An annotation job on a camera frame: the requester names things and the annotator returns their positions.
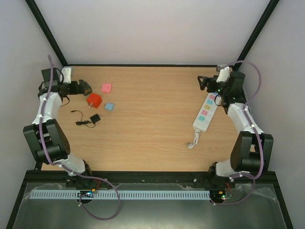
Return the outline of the dark green plug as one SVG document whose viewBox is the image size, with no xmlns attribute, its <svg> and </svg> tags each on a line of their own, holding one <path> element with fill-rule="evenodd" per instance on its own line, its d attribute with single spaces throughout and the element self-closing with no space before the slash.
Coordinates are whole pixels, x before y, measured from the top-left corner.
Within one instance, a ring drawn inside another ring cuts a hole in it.
<svg viewBox="0 0 305 229">
<path fill-rule="evenodd" d="M 87 82 L 84 82 L 83 83 L 83 95 L 88 96 L 91 93 L 92 93 L 91 86 Z"/>
</svg>

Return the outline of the red cube adapter plug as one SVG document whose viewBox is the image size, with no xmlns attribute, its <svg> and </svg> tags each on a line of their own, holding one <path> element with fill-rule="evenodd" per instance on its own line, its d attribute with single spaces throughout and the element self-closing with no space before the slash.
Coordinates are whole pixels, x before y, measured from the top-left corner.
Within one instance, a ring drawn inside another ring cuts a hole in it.
<svg viewBox="0 0 305 229">
<path fill-rule="evenodd" d="M 89 107 L 98 108 L 102 103 L 102 97 L 99 94 L 91 93 L 87 98 Z"/>
</svg>

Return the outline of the white power strip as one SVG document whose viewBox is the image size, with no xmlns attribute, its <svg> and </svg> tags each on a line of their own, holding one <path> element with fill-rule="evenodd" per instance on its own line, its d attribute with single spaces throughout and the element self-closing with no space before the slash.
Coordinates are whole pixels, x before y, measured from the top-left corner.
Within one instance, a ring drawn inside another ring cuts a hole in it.
<svg viewBox="0 0 305 229">
<path fill-rule="evenodd" d="M 193 122 L 193 128 L 199 130 L 200 132 L 206 132 L 209 124 L 214 116 L 214 113 L 218 107 L 215 103 L 217 98 L 217 93 L 209 93 L 205 102 L 203 103 L 197 117 Z"/>
</svg>

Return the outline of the pink folding socket plug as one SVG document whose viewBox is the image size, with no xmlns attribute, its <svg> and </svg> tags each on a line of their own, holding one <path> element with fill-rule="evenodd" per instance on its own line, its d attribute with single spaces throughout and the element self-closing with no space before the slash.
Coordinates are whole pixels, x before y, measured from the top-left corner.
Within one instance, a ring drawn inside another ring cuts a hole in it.
<svg viewBox="0 0 305 229">
<path fill-rule="evenodd" d="M 112 84 L 111 83 L 103 83 L 101 87 L 101 92 L 102 93 L 110 93 L 112 89 Z"/>
</svg>

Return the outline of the blue plug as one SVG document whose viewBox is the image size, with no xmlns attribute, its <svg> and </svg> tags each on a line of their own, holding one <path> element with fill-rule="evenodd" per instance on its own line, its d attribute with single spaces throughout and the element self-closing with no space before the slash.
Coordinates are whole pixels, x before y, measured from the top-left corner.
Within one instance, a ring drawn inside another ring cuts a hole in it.
<svg viewBox="0 0 305 229">
<path fill-rule="evenodd" d="M 104 106 L 104 108 L 108 111 L 113 111 L 114 107 L 115 107 L 115 104 L 113 104 L 113 103 L 106 103 Z"/>
</svg>

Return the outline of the black usb plug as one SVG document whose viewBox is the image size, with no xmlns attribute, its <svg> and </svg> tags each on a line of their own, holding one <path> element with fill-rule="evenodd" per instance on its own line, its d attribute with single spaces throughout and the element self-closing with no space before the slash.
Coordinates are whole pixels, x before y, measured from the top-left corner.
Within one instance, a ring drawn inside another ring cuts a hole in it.
<svg viewBox="0 0 305 229">
<path fill-rule="evenodd" d="M 88 128 L 94 128 L 96 126 L 96 123 L 101 120 L 101 117 L 99 114 L 92 115 L 89 120 L 83 120 L 83 112 L 80 110 L 71 110 L 71 113 L 80 113 L 81 117 L 80 120 L 75 122 L 77 126 L 86 126 Z"/>
</svg>

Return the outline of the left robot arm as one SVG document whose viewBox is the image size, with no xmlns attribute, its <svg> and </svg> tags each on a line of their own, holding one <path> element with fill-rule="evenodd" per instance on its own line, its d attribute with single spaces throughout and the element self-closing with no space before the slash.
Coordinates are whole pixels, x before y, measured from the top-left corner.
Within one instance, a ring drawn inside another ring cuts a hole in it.
<svg viewBox="0 0 305 229">
<path fill-rule="evenodd" d="M 71 67 L 45 69 L 41 73 L 40 106 L 32 124 L 23 129 L 31 153 L 36 162 L 58 166 L 76 180 L 89 177 L 92 175 L 89 165 L 71 152 L 70 143 L 56 119 L 64 98 L 88 95 L 91 87 L 84 80 L 73 81 Z"/>
</svg>

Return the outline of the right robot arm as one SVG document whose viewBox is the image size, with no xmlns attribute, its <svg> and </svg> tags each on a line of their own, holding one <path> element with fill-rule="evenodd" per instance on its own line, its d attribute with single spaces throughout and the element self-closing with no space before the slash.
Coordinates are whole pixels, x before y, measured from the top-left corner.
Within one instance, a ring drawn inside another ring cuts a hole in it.
<svg viewBox="0 0 305 229">
<path fill-rule="evenodd" d="M 198 76 L 197 80 L 200 89 L 206 90 L 209 95 L 193 123 L 196 133 L 206 131 L 208 121 L 219 106 L 224 108 L 238 132 L 230 158 L 210 166 L 209 184 L 218 187 L 225 177 L 233 180 L 243 174 L 259 178 L 269 168 L 274 139 L 255 123 L 250 114 L 243 93 L 245 74 L 231 72 L 226 67 L 219 75 Z"/>
</svg>

